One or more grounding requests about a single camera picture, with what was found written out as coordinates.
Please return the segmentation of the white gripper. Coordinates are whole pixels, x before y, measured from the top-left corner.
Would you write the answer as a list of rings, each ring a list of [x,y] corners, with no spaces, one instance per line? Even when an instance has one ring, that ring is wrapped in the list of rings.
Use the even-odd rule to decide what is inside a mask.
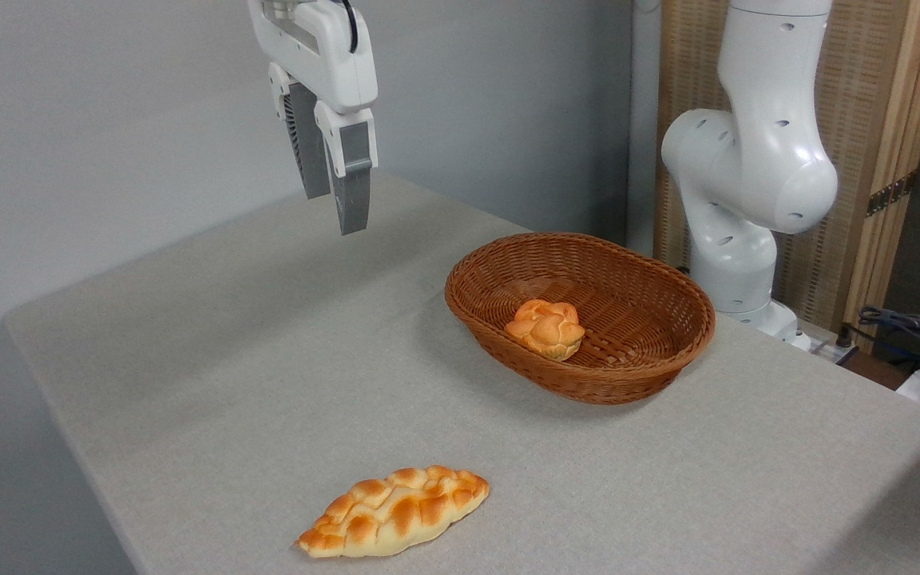
[[[335,196],[343,236],[367,228],[379,166],[379,97],[367,23],[348,1],[251,1],[253,32],[270,59],[277,117],[291,138],[308,199]]]

